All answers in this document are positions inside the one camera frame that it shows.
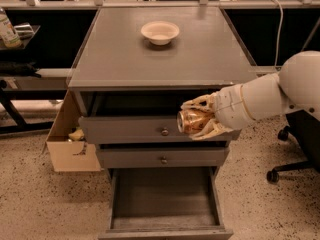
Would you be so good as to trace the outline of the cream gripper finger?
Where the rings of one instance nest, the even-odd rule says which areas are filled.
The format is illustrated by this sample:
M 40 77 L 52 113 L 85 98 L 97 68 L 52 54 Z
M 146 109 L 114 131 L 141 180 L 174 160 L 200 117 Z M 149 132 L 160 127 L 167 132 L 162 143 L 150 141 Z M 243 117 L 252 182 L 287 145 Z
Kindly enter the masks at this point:
M 231 131 L 231 128 L 224 126 L 217 119 L 210 119 L 200 132 L 191 134 L 190 138 L 192 140 L 205 140 Z
M 199 96 L 195 99 L 188 100 L 181 105 L 182 110 L 196 109 L 202 112 L 214 111 L 215 94 Z

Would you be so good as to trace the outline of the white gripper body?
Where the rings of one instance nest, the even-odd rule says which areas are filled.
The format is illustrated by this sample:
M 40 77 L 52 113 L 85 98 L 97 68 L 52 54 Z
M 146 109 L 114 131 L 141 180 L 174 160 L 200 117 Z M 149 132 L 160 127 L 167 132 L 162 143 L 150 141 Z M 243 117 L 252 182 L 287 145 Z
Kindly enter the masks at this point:
M 248 112 L 240 84 L 224 87 L 216 93 L 215 117 L 225 127 L 240 130 L 254 122 Z

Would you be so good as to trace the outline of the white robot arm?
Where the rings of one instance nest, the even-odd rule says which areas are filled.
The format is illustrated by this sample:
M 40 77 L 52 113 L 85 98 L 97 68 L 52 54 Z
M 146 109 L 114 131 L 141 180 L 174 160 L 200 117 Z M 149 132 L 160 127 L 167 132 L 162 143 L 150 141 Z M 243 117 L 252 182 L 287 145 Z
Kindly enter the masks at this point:
M 198 141 L 301 110 L 320 120 L 319 51 L 300 52 L 277 73 L 184 102 L 177 125 Z

